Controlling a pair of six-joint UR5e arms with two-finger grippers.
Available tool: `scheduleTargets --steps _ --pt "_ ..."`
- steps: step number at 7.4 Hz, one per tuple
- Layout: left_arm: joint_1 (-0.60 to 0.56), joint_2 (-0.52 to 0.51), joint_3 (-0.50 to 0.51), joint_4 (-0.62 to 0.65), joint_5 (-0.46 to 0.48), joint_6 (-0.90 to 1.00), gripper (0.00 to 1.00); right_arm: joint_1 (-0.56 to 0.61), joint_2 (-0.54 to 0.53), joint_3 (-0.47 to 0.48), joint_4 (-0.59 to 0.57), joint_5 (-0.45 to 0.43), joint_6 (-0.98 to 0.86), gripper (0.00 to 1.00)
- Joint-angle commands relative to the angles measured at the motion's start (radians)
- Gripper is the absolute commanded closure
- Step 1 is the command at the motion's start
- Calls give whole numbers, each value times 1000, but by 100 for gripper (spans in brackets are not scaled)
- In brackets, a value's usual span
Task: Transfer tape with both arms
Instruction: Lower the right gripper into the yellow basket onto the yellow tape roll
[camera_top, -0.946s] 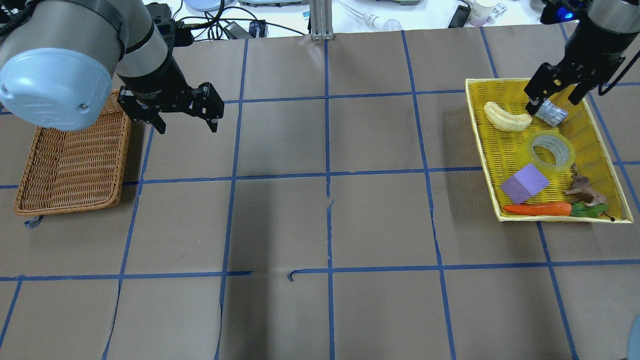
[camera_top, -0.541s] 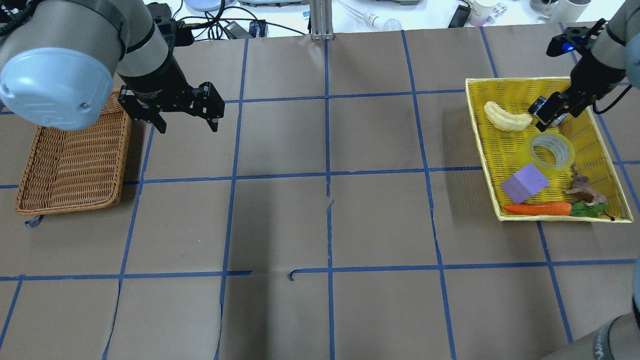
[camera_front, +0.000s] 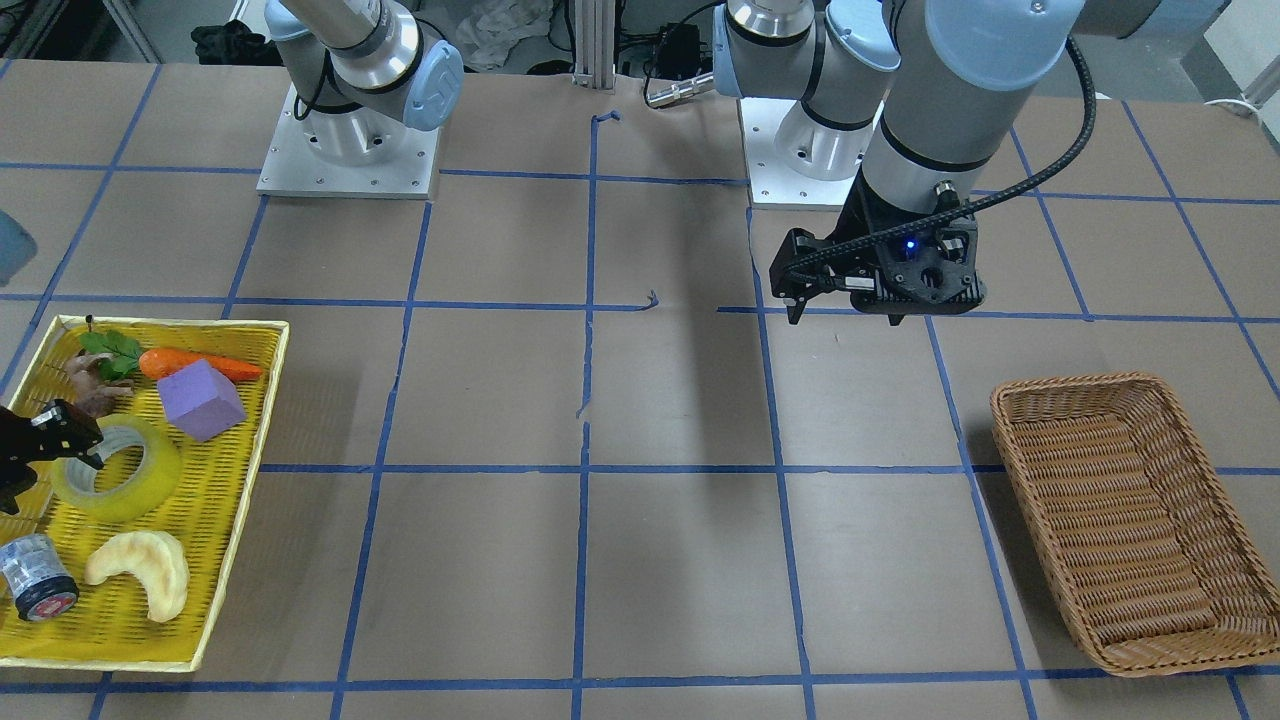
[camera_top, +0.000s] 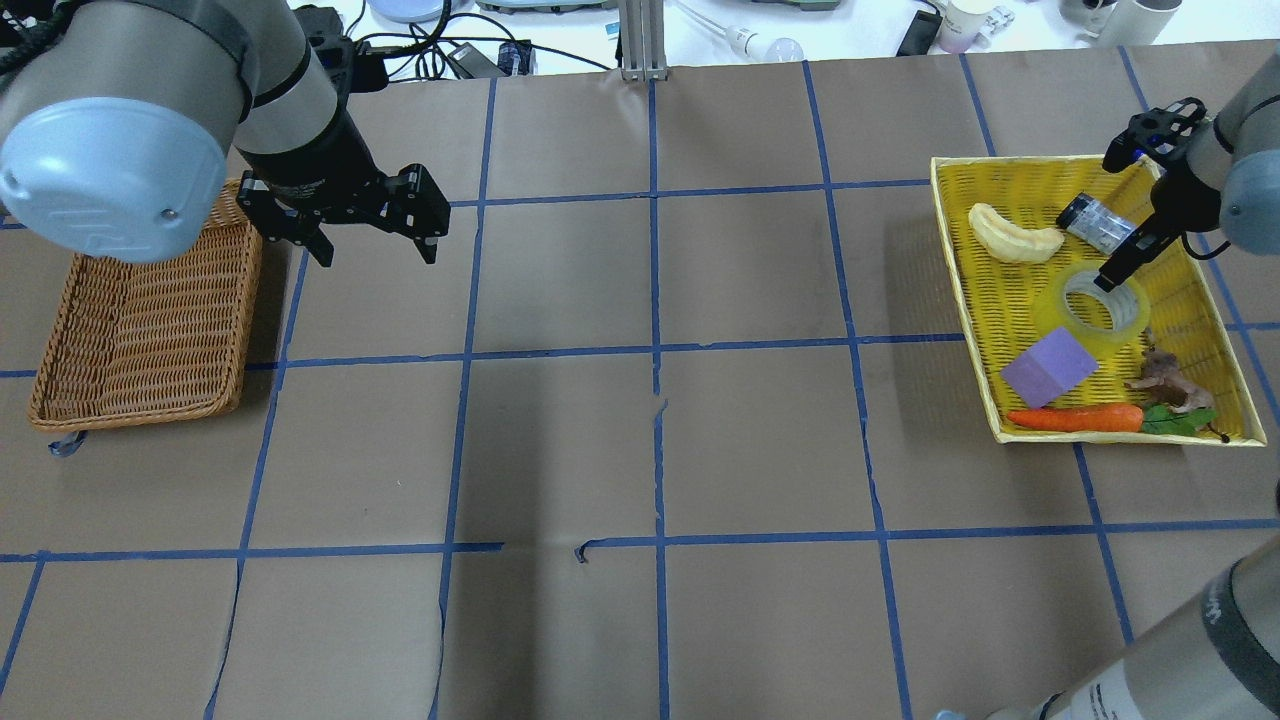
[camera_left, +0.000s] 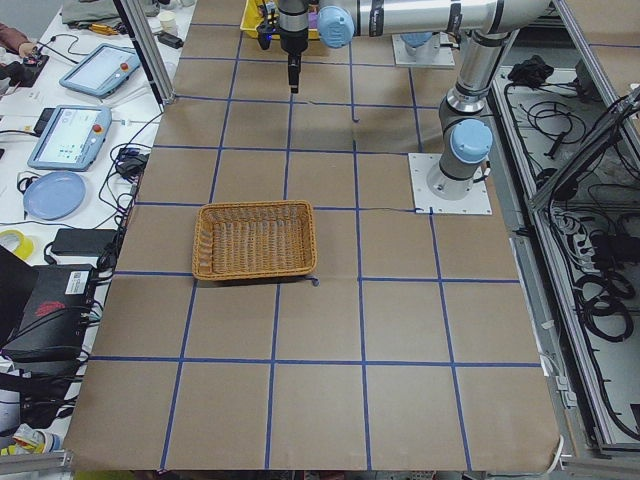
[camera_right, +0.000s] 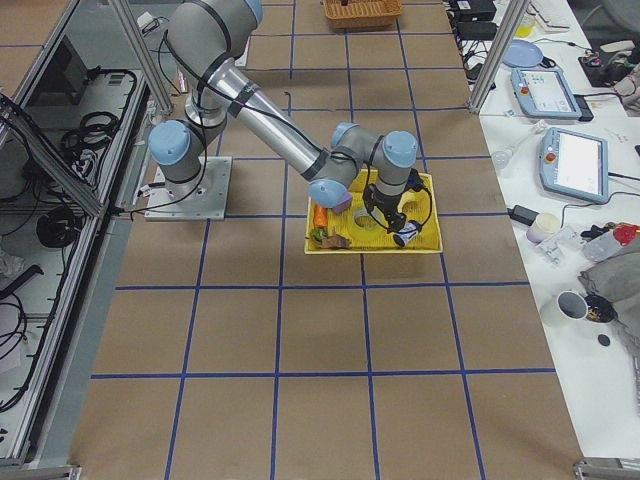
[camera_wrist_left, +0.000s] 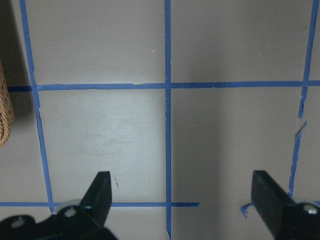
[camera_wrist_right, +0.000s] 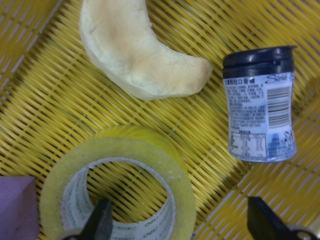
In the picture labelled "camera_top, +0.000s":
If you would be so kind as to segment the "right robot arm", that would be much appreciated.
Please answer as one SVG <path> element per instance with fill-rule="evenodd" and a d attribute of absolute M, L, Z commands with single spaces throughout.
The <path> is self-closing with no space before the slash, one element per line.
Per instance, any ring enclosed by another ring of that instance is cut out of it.
<path fill-rule="evenodd" d="M 1111 296 L 1174 240 L 1221 229 L 1254 255 L 1277 252 L 1277 59 L 1271 56 L 1212 119 L 1176 108 L 1132 118 L 1103 156 L 1121 170 L 1143 152 L 1164 167 L 1155 210 L 1085 273 Z M 1033 707 L 998 719 L 1275 719 L 1277 542 L 1211 579 L 1197 597 L 1112 662 Z"/>

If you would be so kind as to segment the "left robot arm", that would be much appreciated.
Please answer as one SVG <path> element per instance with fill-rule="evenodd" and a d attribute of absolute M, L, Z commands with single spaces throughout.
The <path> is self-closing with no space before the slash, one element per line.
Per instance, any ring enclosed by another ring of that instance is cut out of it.
<path fill-rule="evenodd" d="M 370 225 L 436 260 L 451 205 L 429 170 L 380 170 L 352 119 L 387 87 L 334 12 L 283 1 L 49 1 L 3 54 L 3 208 L 91 258 L 188 252 L 225 183 L 259 234 L 334 254 L 325 225 Z"/>

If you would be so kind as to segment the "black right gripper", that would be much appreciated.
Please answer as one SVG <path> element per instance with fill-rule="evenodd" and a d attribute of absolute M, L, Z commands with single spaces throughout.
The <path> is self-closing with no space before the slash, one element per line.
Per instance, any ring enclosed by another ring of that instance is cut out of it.
<path fill-rule="evenodd" d="M 1152 214 L 1137 228 L 1137 254 L 1114 252 L 1100 266 L 1094 286 L 1106 293 L 1124 286 L 1174 241 L 1220 227 L 1221 192 L 1196 173 L 1189 160 L 1171 161 L 1152 188 Z"/>

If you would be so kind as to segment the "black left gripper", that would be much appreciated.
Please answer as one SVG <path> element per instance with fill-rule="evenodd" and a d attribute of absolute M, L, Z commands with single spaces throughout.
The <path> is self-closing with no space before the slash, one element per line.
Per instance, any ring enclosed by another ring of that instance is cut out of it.
<path fill-rule="evenodd" d="M 448 200 L 420 163 L 381 172 L 347 110 L 297 149 L 241 155 L 248 169 L 236 201 L 265 240 L 300 245 L 330 268 L 335 250 L 320 227 L 365 224 L 412 240 L 428 265 L 436 263 L 451 228 Z"/>

